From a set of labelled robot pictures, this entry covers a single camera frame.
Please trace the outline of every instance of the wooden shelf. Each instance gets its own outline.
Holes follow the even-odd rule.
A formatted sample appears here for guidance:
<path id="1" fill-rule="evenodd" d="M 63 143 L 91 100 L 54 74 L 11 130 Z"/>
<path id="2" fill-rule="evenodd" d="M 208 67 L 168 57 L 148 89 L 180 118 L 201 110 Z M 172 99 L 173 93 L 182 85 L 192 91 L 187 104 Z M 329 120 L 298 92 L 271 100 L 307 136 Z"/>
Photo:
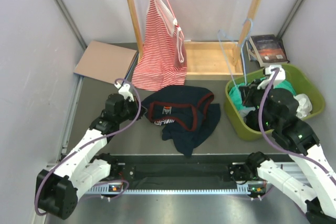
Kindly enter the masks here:
<path id="1" fill-rule="evenodd" d="M 230 61 L 236 45 L 234 42 L 223 43 L 232 74 L 234 76 L 241 76 L 243 74 L 241 60 L 238 60 L 236 66 Z M 187 80 L 231 79 L 230 71 L 219 42 L 186 41 L 184 46 L 187 52 Z"/>
<path id="2" fill-rule="evenodd" d="M 139 48 L 139 60 L 142 57 L 142 44 L 138 16 L 134 0 L 127 0 L 132 23 L 134 27 L 136 42 Z M 252 0 L 247 13 L 248 19 L 255 19 L 261 0 Z M 239 44 L 248 35 L 251 23 L 245 22 L 239 37 Z M 234 42 L 224 42 L 224 50 L 228 58 L 228 64 L 234 76 L 243 75 L 240 50 Z M 219 42 L 194 42 L 185 41 L 187 51 L 187 80 L 230 80 L 230 71 L 220 48 Z"/>

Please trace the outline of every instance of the green plastic tub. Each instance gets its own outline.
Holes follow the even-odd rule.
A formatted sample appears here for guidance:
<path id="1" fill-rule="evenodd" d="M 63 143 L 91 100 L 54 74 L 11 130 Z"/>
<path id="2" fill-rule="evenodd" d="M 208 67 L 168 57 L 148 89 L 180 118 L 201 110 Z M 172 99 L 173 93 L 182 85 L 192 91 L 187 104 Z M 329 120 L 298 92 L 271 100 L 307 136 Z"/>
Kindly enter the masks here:
<path id="1" fill-rule="evenodd" d="M 320 114 L 325 107 L 324 98 L 319 92 L 319 90 L 311 83 L 308 78 L 305 76 L 305 74 L 298 69 L 297 67 L 291 65 L 291 64 L 283 64 L 283 69 L 286 72 L 286 80 L 288 80 L 297 94 L 306 94 L 313 106 L 313 110 L 311 111 L 311 114 L 309 116 L 306 116 L 303 120 L 306 120 L 308 118 L 312 118 L 313 116 L 316 116 Z M 249 73 L 247 75 L 247 82 L 252 82 L 254 79 L 262 78 L 263 70 L 260 69 L 258 71 Z M 244 77 L 240 77 L 235 79 L 237 84 L 240 84 L 244 82 Z M 227 116 L 229 117 L 231 124 L 235 131 L 237 132 L 238 136 L 242 140 L 246 141 L 254 141 L 256 139 L 259 139 L 262 137 L 262 134 L 259 131 L 252 130 L 250 127 L 248 127 L 243 118 L 239 115 L 236 107 L 234 106 L 230 96 L 229 91 L 234 86 L 234 83 L 229 81 L 225 87 L 225 103 L 224 103 L 224 111 L 226 112 Z"/>

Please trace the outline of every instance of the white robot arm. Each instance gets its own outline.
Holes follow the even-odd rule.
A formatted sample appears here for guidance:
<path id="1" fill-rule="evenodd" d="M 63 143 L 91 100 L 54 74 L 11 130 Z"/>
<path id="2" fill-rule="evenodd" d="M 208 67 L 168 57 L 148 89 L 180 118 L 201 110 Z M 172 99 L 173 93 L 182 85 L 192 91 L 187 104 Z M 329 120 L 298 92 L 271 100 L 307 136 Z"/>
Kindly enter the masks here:
<path id="1" fill-rule="evenodd" d="M 76 147 L 50 171 L 42 170 L 36 180 L 36 212 L 67 219 L 79 199 L 97 182 L 113 175 L 115 163 L 109 155 L 94 156 L 109 143 L 120 123 L 141 118 L 144 113 L 130 92 L 130 85 L 115 84 L 118 93 L 109 95 L 105 109 L 95 119 Z"/>
<path id="2" fill-rule="evenodd" d="M 279 84 L 286 78 L 285 71 L 278 65 L 266 68 L 264 73 L 266 79 L 261 83 L 255 81 L 252 85 L 242 87 L 243 103 L 254 105 L 257 109 L 260 104 L 262 111 L 259 114 L 266 111 L 267 120 L 271 121 L 271 128 L 274 129 L 272 136 L 298 164 L 311 187 L 297 181 L 260 152 L 252 153 L 247 158 L 244 180 L 258 177 L 270 182 L 301 208 L 310 223 L 336 223 L 335 173 L 323 153 L 320 141 L 313 129 L 296 117 L 298 102 L 289 91 L 270 89 L 265 94 L 267 99 L 264 105 L 261 105 L 260 93 L 265 93 L 263 89 L 271 80 L 273 84 Z"/>

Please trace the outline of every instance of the metal floor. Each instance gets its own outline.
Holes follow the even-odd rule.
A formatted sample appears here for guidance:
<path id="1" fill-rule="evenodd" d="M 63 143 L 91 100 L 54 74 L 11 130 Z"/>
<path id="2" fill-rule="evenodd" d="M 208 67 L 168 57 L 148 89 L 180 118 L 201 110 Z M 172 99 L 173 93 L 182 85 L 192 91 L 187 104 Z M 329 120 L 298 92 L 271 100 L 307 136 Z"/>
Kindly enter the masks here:
<path id="1" fill-rule="evenodd" d="M 246 61 L 248 71 L 258 69 L 256 63 Z M 186 85 L 206 87 L 215 94 L 213 103 L 220 103 L 221 120 L 214 133 L 198 148 L 195 155 L 222 154 L 230 157 L 262 151 L 276 153 L 264 140 L 240 140 L 224 113 L 224 87 L 226 81 L 187 81 Z M 84 78 L 68 151 L 83 137 L 85 131 L 101 112 L 109 94 L 116 88 L 108 83 Z M 141 98 L 150 91 L 139 90 Z M 146 118 L 137 121 L 127 131 L 117 135 L 102 150 L 116 155 L 178 155 L 172 141 L 162 141 L 162 127 Z M 247 196 L 225 195 L 124 195 L 108 203 L 106 200 L 88 199 L 81 202 L 72 216 L 62 221 L 48 216 L 47 224 L 157 224 L 157 223 L 249 223 L 283 224 L 308 223 L 294 203 L 275 189 L 262 202 Z"/>

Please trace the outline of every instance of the white cloth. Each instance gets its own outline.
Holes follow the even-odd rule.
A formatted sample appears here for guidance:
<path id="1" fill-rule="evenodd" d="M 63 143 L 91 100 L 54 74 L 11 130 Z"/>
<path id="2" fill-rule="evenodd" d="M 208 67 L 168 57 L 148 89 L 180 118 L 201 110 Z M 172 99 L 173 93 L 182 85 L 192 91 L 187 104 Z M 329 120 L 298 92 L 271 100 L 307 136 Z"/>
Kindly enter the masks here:
<path id="1" fill-rule="evenodd" d="M 256 110 L 256 108 L 255 107 L 248 107 L 246 109 L 239 110 L 238 113 L 242 118 L 245 118 L 247 116 L 247 114 L 250 113 L 253 110 Z"/>
<path id="2" fill-rule="evenodd" d="M 309 97 L 306 94 L 298 94 L 294 98 L 299 102 L 299 106 L 296 110 L 296 116 L 301 119 L 305 118 L 307 115 L 310 115 L 313 106 L 309 100 Z"/>

